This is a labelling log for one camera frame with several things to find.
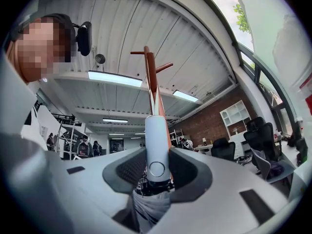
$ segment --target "tree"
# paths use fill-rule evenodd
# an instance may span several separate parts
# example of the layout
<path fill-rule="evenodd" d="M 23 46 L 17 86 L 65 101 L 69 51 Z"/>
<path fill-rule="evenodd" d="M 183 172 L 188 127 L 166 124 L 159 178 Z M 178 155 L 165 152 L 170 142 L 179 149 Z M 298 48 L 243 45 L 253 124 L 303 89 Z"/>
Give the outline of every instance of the tree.
<path fill-rule="evenodd" d="M 250 28 L 242 7 L 240 7 L 239 4 L 236 4 L 236 6 L 233 6 L 233 8 L 234 11 L 239 14 L 237 16 L 238 21 L 236 22 L 236 24 L 239 26 L 239 30 L 241 30 L 242 32 L 248 32 L 250 34 Z"/>

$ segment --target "circular button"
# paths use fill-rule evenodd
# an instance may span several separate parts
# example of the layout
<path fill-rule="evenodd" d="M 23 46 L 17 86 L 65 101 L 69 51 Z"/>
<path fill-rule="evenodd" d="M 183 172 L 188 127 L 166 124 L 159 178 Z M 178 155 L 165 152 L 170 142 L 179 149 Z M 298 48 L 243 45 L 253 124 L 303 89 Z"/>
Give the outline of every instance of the circular button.
<path fill-rule="evenodd" d="M 153 162 L 150 164 L 151 174 L 155 177 L 160 177 L 165 172 L 165 166 L 160 162 Z"/>

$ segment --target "brick wall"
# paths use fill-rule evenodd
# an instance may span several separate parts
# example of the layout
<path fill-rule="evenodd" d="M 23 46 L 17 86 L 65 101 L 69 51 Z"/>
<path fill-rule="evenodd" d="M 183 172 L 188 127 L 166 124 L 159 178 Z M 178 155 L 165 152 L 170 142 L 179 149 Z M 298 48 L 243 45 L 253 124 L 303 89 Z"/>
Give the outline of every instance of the brick wall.
<path fill-rule="evenodd" d="M 257 117 L 253 106 L 244 91 L 240 87 L 236 87 L 226 96 L 217 100 L 213 104 L 202 109 L 184 121 L 174 125 L 169 131 L 173 132 L 174 129 L 182 129 L 183 134 L 190 135 L 194 147 L 199 144 L 203 144 L 203 138 L 206 138 L 207 143 L 210 142 L 210 140 L 214 142 L 216 139 L 222 137 L 229 139 L 229 135 L 223 123 L 220 111 L 232 106 L 240 100 L 244 102 L 250 117 L 252 119 Z"/>

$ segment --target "fluorescent light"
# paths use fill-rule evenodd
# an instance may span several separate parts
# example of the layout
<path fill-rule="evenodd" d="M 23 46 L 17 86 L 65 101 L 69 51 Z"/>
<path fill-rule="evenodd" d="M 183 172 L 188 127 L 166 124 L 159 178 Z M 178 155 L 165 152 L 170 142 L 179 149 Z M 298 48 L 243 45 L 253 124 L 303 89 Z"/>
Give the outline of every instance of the fluorescent light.
<path fill-rule="evenodd" d="M 134 87 L 140 87 L 142 84 L 142 80 L 140 79 L 116 75 L 116 74 L 110 74 L 106 72 L 89 71 L 88 75 L 89 75 L 90 80 L 102 80 L 102 81 L 107 81 L 107 82 L 130 85 Z"/>
<path fill-rule="evenodd" d="M 175 92 L 173 93 L 174 96 L 177 96 L 177 97 L 180 97 L 180 98 L 183 98 L 183 99 L 186 99 L 186 100 L 190 100 L 192 102 L 195 102 L 197 101 L 198 99 L 196 97 L 193 97 L 193 96 L 190 96 L 190 95 L 187 95 L 185 93 L 182 93 L 178 90 L 175 90 Z"/>
<path fill-rule="evenodd" d="M 106 121 L 106 122 L 119 122 L 119 123 L 127 123 L 128 122 L 127 119 L 105 119 L 105 118 L 103 118 L 103 121 Z"/>

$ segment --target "ceiling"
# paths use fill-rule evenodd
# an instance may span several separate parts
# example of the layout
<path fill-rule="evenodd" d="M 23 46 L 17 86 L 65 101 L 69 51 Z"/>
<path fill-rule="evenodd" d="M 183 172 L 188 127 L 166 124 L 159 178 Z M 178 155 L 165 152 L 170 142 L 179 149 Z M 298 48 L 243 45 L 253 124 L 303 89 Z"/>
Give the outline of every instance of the ceiling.
<path fill-rule="evenodd" d="M 39 14 L 51 13 L 67 14 L 77 24 L 92 23 L 94 51 L 87 57 L 77 54 L 75 62 L 66 67 L 66 75 L 54 76 L 50 88 L 57 86 L 64 105 L 97 134 L 144 130 L 144 118 L 150 114 L 146 86 L 89 81 L 87 71 L 130 76 L 146 83 L 144 57 L 130 55 L 143 51 L 145 45 L 154 52 L 156 66 L 174 64 L 157 74 L 169 123 L 232 85 L 226 64 L 202 31 L 157 0 L 40 0 Z M 95 63 L 99 53 L 106 57 L 103 65 Z M 199 101 L 176 98 L 172 95 L 175 90 Z M 104 117 L 128 119 L 128 123 L 104 124 Z"/>

